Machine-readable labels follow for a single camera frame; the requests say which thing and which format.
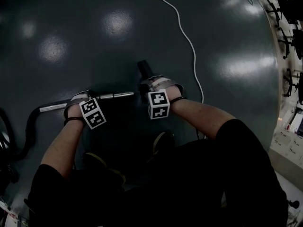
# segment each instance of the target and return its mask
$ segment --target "wristband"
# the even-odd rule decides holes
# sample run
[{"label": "wristband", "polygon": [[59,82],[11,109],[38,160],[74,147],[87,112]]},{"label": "wristband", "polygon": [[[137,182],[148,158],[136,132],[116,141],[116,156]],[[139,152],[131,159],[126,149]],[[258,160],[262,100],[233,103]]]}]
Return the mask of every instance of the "wristband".
[{"label": "wristband", "polygon": [[64,121],[64,126],[67,124],[68,121],[70,120],[80,120],[82,121],[83,123],[86,123],[85,122],[85,119],[83,117],[70,117],[70,118],[67,118],[65,121]]},{"label": "wristband", "polygon": [[170,105],[172,105],[173,103],[175,103],[181,99],[187,99],[187,98],[184,96],[176,97],[175,99],[171,100],[169,103],[170,103]]}]

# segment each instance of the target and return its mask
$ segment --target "white box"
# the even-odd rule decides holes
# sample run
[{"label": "white box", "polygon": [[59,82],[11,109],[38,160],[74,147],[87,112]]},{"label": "white box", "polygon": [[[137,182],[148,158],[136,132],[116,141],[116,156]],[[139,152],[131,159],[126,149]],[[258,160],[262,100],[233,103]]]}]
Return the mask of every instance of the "white box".
[{"label": "white box", "polygon": [[151,119],[166,118],[169,115],[169,98],[166,90],[148,93],[148,114]]}]

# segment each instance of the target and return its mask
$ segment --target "glossy floor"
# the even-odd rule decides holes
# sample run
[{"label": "glossy floor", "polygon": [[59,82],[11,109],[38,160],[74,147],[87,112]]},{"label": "glossy floor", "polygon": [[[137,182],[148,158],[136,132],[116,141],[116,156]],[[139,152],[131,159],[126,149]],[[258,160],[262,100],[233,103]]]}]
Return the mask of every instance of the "glossy floor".
[{"label": "glossy floor", "polygon": [[[243,120],[268,148],[277,120],[278,71],[261,6],[247,0],[167,1],[178,8],[196,49],[205,103]],[[201,100],[191,48],[175,11],[161,0],[7,0],[0,7],[0,31],[0,106],[20,148],[34,108],[87,88],[137,90],[140,60],[182,84],[189,99]],[[84,131],[79,167],[81,153],[92,147],[107,161],[115,159],[113,164],[138,163],[147,155],[148,136],[163,129],[175,133],[178,145],[196,139],[195,130],[173,115],[151,122],[139,97],[117,101],[104,112],[108,123],[93,136]],[[62,111],[42,114],[35,145],[14,164],[20,180],[5,198],[23,215],[35,171],[62,125]]]}]

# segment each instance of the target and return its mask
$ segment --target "shoe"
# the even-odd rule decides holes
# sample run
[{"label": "shoe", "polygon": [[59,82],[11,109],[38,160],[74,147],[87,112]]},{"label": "shoe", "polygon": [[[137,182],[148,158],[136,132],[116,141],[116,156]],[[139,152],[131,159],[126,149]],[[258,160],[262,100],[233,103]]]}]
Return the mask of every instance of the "shoe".
[{"label": "shoe", "polygon": [[93,169],[93,170],[96,170],[96,169],[105,170],[105,173],[112,175],[112,177],[115,178],[115,181],[117,181],[118,184],[121,184],[121,186],[123,184],[125,184],[126,177],[118,170],[114,170],[114,169],[108,167],[107,164],[105,163],[105,161],[102,158],[100,158],[99,156],[97,156],[96,154],[91,153],[91,152],[84,153],[82,160],[87,168]]},{"label": "shoe", "polygon": [[160,133],[153,142],[152,145],[152,156],[147,161],[149,163],[157,155],[164,156],[171,152],[175,147],[175,136],[170,131]]}]

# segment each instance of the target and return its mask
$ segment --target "metal tube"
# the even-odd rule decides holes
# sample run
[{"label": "metal tube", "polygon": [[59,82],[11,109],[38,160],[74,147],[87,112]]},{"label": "metal tube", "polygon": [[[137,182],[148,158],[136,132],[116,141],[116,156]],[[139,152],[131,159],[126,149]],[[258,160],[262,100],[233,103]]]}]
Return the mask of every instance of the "metal tube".
[{"label": "metal tube", "polygon": [[[99,95],[96,98],[97,99],[113,99],[113,98],[118,98],[118,97],[125,97],[125,96],[133,96],[134,92],[125,92],[125,93],[117,93],[117,94],[103,94]],[[40,112],[48,112],[48,111],[53,111],[53,110],[58,110],[58,109],[64,109],[66,107],[67,103],[65,104],[56,104],[56,105],[50,105],[46,107],[41,107]]]}]

